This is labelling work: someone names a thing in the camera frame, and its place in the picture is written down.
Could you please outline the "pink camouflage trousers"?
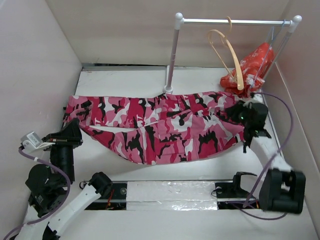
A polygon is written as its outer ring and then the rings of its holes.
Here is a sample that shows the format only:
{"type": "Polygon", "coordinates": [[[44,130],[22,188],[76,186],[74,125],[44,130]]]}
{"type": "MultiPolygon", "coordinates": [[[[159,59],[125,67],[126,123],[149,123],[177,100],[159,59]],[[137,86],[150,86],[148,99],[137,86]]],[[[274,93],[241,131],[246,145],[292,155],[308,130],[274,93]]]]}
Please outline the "pink camouflage trousers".
{"type": "Polygon", "coordinates": [[[151,98],[71,96],[63,116],[118,156],[142,165],[206,159],[244,140],[244,127],[227,119],[238,101],[222,91],[151,98]]]}

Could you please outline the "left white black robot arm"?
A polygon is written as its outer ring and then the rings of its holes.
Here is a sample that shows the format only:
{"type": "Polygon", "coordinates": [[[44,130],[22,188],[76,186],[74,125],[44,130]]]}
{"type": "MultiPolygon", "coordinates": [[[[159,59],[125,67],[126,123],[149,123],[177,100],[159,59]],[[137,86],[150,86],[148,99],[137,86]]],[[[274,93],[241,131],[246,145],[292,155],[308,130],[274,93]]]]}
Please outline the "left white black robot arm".
{"type": "Polygon", "coordinates": [[[25,181],[30,190],[26,222],[18,227],[14,240],[58,240],[91,203],[111,194],[112,180],[103,172],[96,172],[81,192],[65,204],[75,181],[74,149],[82,143],[78,119],[44,138],[33,131],[21,138],[19,153],[36,165],[25,181]]]}

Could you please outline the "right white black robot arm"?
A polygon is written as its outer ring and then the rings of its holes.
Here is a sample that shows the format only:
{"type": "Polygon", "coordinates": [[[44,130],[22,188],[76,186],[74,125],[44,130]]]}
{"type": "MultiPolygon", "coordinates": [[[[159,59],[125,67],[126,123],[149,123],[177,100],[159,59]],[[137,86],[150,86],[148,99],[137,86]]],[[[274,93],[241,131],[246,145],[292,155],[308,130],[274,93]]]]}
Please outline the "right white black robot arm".
{"type": "Polygon", "coordinates": [[[264,165],[243,207],[251,204],[258,190],[258,202],[263,211],[301,214],[306,176],[302,171],[293,170],[280,156],[281,148],[270,151],[271,135],[265,129],[268,107],[260,102],[240,100],[225,112],[229,119],[244,127],[243,150],[251,149],[264,165]]]}

